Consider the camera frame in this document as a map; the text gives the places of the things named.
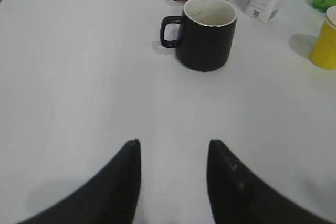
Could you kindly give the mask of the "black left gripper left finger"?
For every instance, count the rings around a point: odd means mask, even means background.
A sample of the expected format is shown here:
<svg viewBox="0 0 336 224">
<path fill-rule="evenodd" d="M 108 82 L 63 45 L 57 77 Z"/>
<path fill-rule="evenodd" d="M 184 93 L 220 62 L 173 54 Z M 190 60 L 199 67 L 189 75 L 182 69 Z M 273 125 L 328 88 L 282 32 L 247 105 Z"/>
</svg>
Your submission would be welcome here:
<svg viewBox="0 0 336 224">
<path fill-rule="evenodd" d="M 133 223 L 141 187 L 141 145 L 127 141 L 75 192 L 24 223 Z"/>
</svg>

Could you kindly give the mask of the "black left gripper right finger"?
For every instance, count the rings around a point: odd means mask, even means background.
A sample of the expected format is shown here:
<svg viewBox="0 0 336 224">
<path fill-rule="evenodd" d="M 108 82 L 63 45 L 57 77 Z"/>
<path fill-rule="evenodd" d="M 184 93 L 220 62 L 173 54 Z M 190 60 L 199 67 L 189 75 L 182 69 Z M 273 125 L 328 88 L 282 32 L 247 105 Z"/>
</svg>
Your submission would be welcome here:
<svg viewBox="0 0 336 224">
<path fill-rule="evenodd" d="M 326 223 L 246 167 L 221 140 L 210 140 L 207 192 L 215 223 Z"/>
</svg>

